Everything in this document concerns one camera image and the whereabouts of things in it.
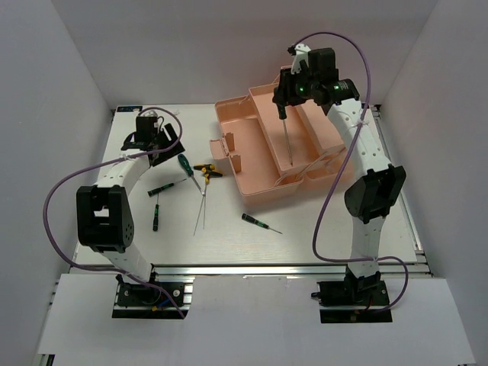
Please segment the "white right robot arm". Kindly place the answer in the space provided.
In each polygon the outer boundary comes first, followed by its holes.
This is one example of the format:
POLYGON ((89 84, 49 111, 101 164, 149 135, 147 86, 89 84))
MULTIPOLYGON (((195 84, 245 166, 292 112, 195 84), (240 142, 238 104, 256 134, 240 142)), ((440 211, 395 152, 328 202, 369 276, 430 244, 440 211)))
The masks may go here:
POLYGON ((352 253, 347 262, 345 297, 364 303, 372 285, 380 280, 378 253, 381 230, 406 180, 405 169, 385 156, 367 125, 357 88, 340 79, 336 55, 331 48, 312 50, 299 43, 290 47, 290 67, 280 71, 272 98, 281 120, 286 109, 307 101, 321 107, 338 131, 354 168, 354 183, 344 194, 353 222, 352 253))

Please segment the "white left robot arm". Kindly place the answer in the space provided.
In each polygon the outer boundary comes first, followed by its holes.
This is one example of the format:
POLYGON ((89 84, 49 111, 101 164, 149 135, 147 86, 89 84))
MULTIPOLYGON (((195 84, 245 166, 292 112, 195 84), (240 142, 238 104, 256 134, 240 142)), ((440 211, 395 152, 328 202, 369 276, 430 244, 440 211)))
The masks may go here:
POLYGON ((134 293, 145 304, 160 298, 161 285, 150 278, 153 266, 134 243, 129 194, 150 168, 184 151, 175 128, 163 117, 138 116, 117 162, 93 185, 76 192, 79 243, 104 256, 124 275, 137 278, 134 293))

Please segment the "large green screwdriver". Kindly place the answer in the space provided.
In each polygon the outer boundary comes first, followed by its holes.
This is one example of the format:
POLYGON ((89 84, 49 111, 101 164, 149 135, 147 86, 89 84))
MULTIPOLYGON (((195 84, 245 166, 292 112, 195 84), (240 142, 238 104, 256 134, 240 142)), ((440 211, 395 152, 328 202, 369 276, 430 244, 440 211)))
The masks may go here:
POLYGON ((289 133, 287 130, 287 114, 286 114, 286 109, 285 106, 283 105, 278 105, 278 116, 282 122, 283 129, 284 129, 284 138, 285 142, 287 145, 287 152, 289 156, 289 162, 291 165, 293 165, 293 156, 292 156, 292 151, 291 151, 291 143, 290 143, 290 138, 289 138, 289 133))

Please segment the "small black green screwdriver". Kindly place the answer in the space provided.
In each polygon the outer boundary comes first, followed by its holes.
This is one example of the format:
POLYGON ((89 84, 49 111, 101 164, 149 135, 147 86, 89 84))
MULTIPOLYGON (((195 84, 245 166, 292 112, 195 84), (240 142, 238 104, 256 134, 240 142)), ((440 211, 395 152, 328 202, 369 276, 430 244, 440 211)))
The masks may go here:
POLYGON ((250 215, 248 215, 248 214, 246 214, 246 213, 243 213, 243 214, 242 214, 241 219, 242 219, 242 220, 244 220, 244 221, 246 221, 247 223, 251 223, 252 225, 255 225, 255 226, 261 227, 262 229, 265 229, 265 230, 271 230, 271 231, 273 231, 273 232, 275 232, 275 233, 279 233, 279 234, 281 234, 281 232, 280 232, 280 231, 278 231, 278 230, 275 230, 275 229, 271 228, 271 227, 270 227, 268 224, 263 223, 262 221, 257 220, 257 219, 255 219, 254 217, 252 217, 252 216, 250 216, 250 215))

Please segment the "small green precision screwdriver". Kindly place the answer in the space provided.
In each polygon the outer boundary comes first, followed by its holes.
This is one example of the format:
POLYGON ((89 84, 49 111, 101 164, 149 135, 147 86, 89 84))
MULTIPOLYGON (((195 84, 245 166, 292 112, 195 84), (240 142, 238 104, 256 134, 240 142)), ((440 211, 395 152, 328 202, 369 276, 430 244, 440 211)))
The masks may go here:
POLYGON ((157 232, 159 229, 159 194, 156 195, 156 204, 152 219, 152 231, 157 232))

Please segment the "green handled screwdriver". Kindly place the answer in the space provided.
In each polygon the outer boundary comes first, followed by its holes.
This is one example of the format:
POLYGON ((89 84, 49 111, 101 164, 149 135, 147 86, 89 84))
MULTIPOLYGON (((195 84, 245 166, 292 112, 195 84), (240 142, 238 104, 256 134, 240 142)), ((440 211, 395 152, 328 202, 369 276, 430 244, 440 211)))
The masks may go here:
POLYGON ((190 162, 188 161, 188 159, 184 154, 181 153, 178 155, 178 162, 180 166, 183 168, 183 170, 185 171, 186 175, 194 182, 194 185, 197 187, 201 195, 205 196, 204 189, 199 185, 197 179, 194 177, 194 171, 190 165, 190 162))

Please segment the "black green precision screwdriver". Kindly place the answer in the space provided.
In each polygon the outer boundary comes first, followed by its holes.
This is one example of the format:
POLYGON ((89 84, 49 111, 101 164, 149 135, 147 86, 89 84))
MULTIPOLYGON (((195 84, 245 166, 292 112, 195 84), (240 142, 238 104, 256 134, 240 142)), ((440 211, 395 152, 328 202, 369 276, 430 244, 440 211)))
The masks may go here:
POLYGON ((168 190, 168 189, 176 186, 179 183, 182 183, 183 181, 186 181, 186 178, 184 178, 184 179, 182 179, 180 181, 177 181, 177 182, 168 183, 166 185, 163 185, 163 186, 154 188, 152 190, 149 190, 149 191, 147 191, 147 194, 148 194, 149 197, 156 196, 156 195, 160 194, 161 192, 166 191, 166 190, 168 190))

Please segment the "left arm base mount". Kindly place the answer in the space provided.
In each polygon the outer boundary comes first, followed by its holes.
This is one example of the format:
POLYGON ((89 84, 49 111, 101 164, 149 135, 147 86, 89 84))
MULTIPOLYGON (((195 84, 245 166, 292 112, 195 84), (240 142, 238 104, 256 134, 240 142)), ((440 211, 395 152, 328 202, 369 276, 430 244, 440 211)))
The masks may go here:
POLYGON ((152 273, 151 283, 159 289, 147 287, 116 275, 117 290, 111 317, 113 319, 176 319, 183 320, 181 313, 188 314, 193 293, 190 278, 164 277, 152 273))

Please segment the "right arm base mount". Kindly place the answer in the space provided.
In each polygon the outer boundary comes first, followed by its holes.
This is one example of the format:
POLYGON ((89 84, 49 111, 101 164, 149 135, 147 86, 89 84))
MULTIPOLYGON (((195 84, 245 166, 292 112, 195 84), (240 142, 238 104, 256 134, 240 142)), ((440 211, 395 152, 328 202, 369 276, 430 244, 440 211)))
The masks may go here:
POLYGON ((321 281, 310 297, 319 303, 322 324, 391 323, 393 317, 385 282, 377 271, 356 278, 350 269, 341 281, 321 281))

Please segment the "pink plastic toolbox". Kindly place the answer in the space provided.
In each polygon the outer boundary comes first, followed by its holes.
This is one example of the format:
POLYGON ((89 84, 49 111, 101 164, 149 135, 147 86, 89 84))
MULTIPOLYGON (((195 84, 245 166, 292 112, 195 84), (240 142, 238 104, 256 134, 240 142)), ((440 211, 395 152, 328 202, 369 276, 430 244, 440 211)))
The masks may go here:
POLYGON ((247 95, 215 103, 221 136, 210 141, 216 160, 230 163, 244 205, 260 206, 299 190, 330 186, 346 148, 339 133, 312 101, 288 107, 293 165, 284 129, 272 101, 278 80, 249 89, 247 95))

